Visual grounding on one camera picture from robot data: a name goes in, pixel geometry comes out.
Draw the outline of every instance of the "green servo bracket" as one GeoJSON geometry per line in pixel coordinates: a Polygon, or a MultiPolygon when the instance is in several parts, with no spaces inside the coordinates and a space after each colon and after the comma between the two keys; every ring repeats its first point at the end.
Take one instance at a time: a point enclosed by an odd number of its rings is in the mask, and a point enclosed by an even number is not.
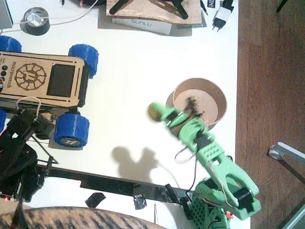
{"type": "Polygon", "coordinates": [[[194,228],[230,228],[230,219],[227,219],[224,210],[219,207],[211,207],[198,197],[194,197],[190,204],[190,211],[193,215],[191,223],[194,228]]]}
{"type": "Polygon", "coordinates": [[[241,220],[261,209],[260,202],[254,198],[259,193],[257,185],[224,154],[199,117],[158,103],[151,103],[148,112],[153,120],[164,121],[211,175],[214,187],[199,183],[195,189],[199,198],[221,206],[241,220]]]}

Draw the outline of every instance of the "white power adapter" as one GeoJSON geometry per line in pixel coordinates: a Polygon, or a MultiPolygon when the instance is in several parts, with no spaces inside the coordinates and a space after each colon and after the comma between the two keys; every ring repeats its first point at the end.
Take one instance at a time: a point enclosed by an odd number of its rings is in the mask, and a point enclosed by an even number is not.
{"type": "Polygon", "coordinates": [[[232,6],[233,0],[224,0],[223,5],[216,12],[213,19],[213,29],[218,28],[217,32],[226,24],[234,7],[232,6]]]}

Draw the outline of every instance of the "brown bowl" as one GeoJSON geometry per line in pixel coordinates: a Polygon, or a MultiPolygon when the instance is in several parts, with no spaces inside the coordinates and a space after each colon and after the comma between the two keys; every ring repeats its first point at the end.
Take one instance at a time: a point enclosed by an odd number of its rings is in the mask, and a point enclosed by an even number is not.
{"type": "Polygon", "coordinates": [[[208,126],[219,122],[227,110],[227,100],[222,90],[203,78],[191,78],[180,83],[173,92],[173,105],[180,109],[186,106],[186,99],[193,96],[198,112],[204,112],[202,119],[208,126]]]}

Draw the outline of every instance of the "hardwood floorboard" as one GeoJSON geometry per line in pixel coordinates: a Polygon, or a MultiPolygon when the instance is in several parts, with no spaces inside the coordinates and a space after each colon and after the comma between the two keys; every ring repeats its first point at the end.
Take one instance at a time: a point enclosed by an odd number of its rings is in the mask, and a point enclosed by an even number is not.
{"type": "Polygon", "coordinates": [[[283,225],[305,202],[305,165],[267,156],[277,141],[305,152],[305,1],[276,13],[279,2],[239,2],[236,162],[260,189],[254,229],[283,225]]]}

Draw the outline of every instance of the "blue rubber tire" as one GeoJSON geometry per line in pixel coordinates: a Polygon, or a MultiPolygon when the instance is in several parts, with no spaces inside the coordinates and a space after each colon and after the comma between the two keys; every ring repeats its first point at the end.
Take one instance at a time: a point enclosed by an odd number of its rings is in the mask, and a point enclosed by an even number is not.
{"type": "Polygon", "coordinates": [[[21,52],[21,44],[12,37],[0,36],[0,51],[21,52]]]}
{"type": "Polygon", "coordinates": [[[0,109],[0,132],[3,131],[5,126],[6,112],[0,109]]]}
{"type": "Polygon", "coordinates": [[[71,148],[80,148],[87,144],[89,120],[78,114],[63,114],[57,118],[54,141],[71,148]]]}
{"type": "Polygon", "coordinates": [[[95,48],[87,44],[76,44],[69,49],[69,56],[76,56],[85,60],[90,70],[89,78],[93,79],[99,61],[99,52],[95,48]]]}

